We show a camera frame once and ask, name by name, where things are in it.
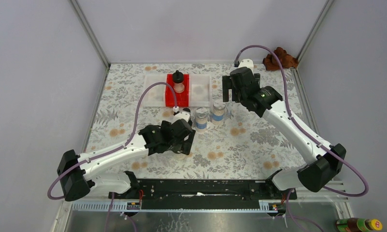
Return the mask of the blue-label shaker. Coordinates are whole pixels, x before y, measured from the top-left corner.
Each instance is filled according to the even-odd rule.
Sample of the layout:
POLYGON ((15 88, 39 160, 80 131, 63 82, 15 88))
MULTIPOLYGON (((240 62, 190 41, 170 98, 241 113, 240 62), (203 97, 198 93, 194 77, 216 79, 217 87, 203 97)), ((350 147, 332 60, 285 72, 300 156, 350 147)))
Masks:
POLYGON ((214 125, 218 126, 222 123, 225 110, 226 110, 226 103, 223 102, 223 100, 217 99, 213 101, 211 119, 214 125))
POLYGON ((199 107, 195 111, 195 127, 197 132, 205 132, 207 130, 208 109, 199 107))

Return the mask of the black-cap jar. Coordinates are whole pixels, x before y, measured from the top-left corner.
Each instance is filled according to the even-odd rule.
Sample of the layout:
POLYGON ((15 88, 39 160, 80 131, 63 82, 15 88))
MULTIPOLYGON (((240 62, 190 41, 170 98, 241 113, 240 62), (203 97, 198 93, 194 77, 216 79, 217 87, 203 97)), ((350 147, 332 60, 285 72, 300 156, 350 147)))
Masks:
POLYGON ((183 154, 183 153, 174 153, 174 155, 173 155, 173 158, 175 160, 184 160, 187 157, 188 157, 188 154, 186 155, 186 154, 183 154))
POLYGON ((184 81, 184 74, 178 70, 176 70, 172 74, 172 80, 173 80, 173 89, 176 93, 182 93, 185 90, 185 85, 183 83, 184 81))

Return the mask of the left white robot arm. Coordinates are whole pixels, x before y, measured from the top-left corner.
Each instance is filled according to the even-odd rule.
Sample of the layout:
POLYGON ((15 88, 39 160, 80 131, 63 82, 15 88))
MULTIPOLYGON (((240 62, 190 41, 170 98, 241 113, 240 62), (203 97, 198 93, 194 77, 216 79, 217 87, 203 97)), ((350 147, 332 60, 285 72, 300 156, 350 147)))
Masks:
POLYGON ((131 171, 119 174, 106 171, 127 160, 168 151, 188 155, 194 136, 190 119, 178 119, 173 123, 163 120, 161 125, 147 125, 124 144, 91 153, 76 154, 73 149, 66 151, 57 167, 57 182, 63 192, 61 198, 71 202, 112 192, 134 198, 139 184, 131 171))

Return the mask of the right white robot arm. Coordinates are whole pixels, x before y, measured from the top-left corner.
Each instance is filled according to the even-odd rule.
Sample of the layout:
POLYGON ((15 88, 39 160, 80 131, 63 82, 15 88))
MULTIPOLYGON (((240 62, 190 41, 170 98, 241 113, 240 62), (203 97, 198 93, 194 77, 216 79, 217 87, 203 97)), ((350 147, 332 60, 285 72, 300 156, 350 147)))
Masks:
POLYGON ((241 103, 248 111, 275 126, 302 155, 305 165, 279 170, 268 177, 266 194, 278 199, 287 189, 305 187, 321 190, 341 170, 346 149, 320 138, 297 115, 286 108, 286 101, 271 86, 260 87, 252 70, 240 67, 222 77, 223 101, 241 103))

